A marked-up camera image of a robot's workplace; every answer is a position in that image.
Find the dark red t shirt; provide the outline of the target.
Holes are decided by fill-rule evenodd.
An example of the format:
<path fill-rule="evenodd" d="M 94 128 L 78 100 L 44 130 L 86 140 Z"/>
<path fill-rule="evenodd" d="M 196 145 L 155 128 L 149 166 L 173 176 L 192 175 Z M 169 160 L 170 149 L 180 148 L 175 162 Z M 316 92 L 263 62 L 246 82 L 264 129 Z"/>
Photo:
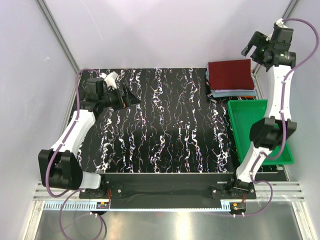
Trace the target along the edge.
<path fill-rule="evenodd" d="M 255 88 L 251 77 L 251 60 L 226 60 L 207 65 L 211 90 L 249 90 Z"/>

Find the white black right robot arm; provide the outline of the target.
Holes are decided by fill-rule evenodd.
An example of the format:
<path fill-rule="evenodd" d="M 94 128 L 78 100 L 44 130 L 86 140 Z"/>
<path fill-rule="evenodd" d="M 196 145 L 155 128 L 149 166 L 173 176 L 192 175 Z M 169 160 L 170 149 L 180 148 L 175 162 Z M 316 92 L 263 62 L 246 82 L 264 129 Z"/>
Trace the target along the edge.
<path fill-rule="evenodd" d="M 271 91 L 264 117 L 250 128 L 248 152 L 227 182 L 225 192 L 231 198 L 251 193 L 263 161 L 276 147 L 283 150 L 286 140 L 297 129 L 290 112 L 291 79 L 296 66 L 296 53 L 290 51 L 293 33 L 292 28 L 277 25 L 271 36 L 256 31 L 241 51 L 246 56 L 255 47 L 250 57 L 266 68 Z"/>

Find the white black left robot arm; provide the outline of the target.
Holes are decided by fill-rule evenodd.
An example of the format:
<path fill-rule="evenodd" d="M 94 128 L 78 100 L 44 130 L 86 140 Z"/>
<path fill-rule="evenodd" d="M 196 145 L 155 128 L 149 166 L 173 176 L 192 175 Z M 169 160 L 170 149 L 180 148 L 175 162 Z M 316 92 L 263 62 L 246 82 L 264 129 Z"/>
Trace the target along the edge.
<path fill-rule="evenodd" d="M 41 182 L 52 197 L 56 197 L 52 188 L 64 192 L 90 190 L 97 198 L 108 193 L 106 180 L 101 174 L 83 171 L 77 154 L 87 133 L 105 109 L 117 111 L 141 103 L 126 84 L 117 87 L 117 77 L 113 71 L 88 79 L 83 99 L 78 100 L 77 109 L 61 137 L 50 149 L 42 149 L 38 154 Z"/>

